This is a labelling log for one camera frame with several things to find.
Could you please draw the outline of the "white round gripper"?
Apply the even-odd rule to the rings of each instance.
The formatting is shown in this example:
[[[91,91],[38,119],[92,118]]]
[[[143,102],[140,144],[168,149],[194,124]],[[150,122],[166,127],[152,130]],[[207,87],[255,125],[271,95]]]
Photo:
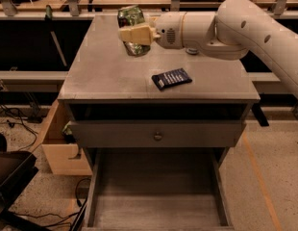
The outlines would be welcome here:
[[[120,28],[118,36],[124,42],[150,45],[156,40],[165,49],[182,49],[184,16],[183,12],[164,13],[155,21],[156,29],[141,23]]]

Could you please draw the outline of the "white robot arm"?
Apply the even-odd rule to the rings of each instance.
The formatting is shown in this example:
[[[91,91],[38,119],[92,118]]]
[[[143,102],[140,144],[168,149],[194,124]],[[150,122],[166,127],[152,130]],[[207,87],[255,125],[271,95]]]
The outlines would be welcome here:
[[[298,99],[298,34],[249,0],[225,0],[215,12],[169,12],[119,29],[125,42],[165,49],[191,48],[238,60],[255,54]]]

